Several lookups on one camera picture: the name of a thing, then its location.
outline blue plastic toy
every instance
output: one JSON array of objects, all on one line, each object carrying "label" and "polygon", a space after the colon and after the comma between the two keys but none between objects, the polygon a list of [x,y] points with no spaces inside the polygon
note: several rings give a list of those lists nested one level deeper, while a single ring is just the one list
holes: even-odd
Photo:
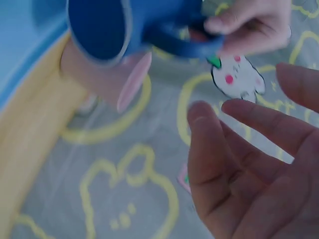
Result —
[{"label": "blue plastic toy", "polygon": [[[223,36],[203,27],[202,0],[69,0],[68,21],[78,46],[91,58],[119,62],[123,56],[154,45],[187,58],[214,55]],[[178,30],[190,27],[206,42],[181,40]]]}]

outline pink toy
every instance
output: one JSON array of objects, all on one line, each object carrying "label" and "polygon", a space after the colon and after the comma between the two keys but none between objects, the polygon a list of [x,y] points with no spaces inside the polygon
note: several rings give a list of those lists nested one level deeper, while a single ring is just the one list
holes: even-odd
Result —
[{"label": "pink toy", "polygon": [[191,193],[190,187],[189,187],[187,165],[186,164],[184,164],[182,167],[182,170],[178,176],[178,181],[183,186],[183,188],[185,188],[189,193]]},{"label": "pink toy", "polygon": [[141,87],[151,61],[150,52],[140,52],[112,67],[98,65],[88,60],[70,39],[61,58],[61,71],[122,112]]}]

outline gray mat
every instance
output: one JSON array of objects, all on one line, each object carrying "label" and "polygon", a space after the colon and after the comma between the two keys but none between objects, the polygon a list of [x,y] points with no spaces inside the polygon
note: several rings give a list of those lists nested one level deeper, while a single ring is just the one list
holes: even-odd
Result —
[{"label": "gray mat", "polygon": [[[265,79],[259,104],[317,125],[318,115],[288,100],[275,78],[273,66],[282,61],[319,66],[317,2],[293,2],[289,46],[247,58]],[[214,13],[217,4],[204,4]],[[210,69],[206,62],[155,56],[151,80],[122,115],[99,102],[86,116],[75,116],[43,165],[11,238],[212,238],[177,181],[187,160],[188,104],[210,102],[252,144],[286,162],[292,159],[220,112],[228,98],[214,85]]]}]

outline hand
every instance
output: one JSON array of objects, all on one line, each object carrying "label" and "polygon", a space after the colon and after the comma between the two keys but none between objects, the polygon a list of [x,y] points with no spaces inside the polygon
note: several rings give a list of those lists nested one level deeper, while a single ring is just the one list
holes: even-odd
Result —
[{"label": "hand", "polygon": [[[294,102],[319,112],[319,72],[280,64]],[[221,122],[209,104],[188,111],[188,176],[196,210],[216,239],[319,238],[319,129],[279,111],[229,100],[222,111],[295,159],[271,157]]]},{"label": "hand", "polygon": [[220,56],[260,53],[288,44],[290,16],[291,0],[236,0],[205,28],[226,35]]}]

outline red dot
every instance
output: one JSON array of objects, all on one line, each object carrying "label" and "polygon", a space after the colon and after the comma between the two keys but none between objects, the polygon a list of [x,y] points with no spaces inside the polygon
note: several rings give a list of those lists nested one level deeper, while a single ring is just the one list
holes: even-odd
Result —
[{"label": "red dot", "polygon": [[236,62],[240,62],[240,56],[234,56]]},{"label": "red dot", "polygon": [[227,76],[225,77],[225,80],[226,80],[226,83],[227,83],[228,85],[231,85],[231,84],[233,84],[233,82],[234,82],[234,78],[233,78],[231,75],[227,75]]}]

